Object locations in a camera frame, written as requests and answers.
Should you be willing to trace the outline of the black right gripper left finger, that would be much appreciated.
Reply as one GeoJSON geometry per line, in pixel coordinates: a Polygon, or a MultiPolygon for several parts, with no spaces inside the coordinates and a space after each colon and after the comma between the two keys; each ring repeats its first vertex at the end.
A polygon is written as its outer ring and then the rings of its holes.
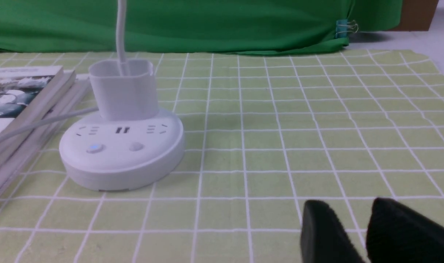
{"type": "Polygon", "coordinates": [[[304,203],[300,250],[304,263],[364,263],[335,211],[320,200],[304,203]]]}

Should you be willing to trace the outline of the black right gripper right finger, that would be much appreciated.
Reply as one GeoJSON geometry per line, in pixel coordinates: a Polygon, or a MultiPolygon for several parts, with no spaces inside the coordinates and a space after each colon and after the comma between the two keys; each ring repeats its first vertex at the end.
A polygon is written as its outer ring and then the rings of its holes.
{"type": "Polygon", "coordinates": [[[372,263],[444,263],[444,227],[391,198],[376,198],[367,228],[372,263]]]}

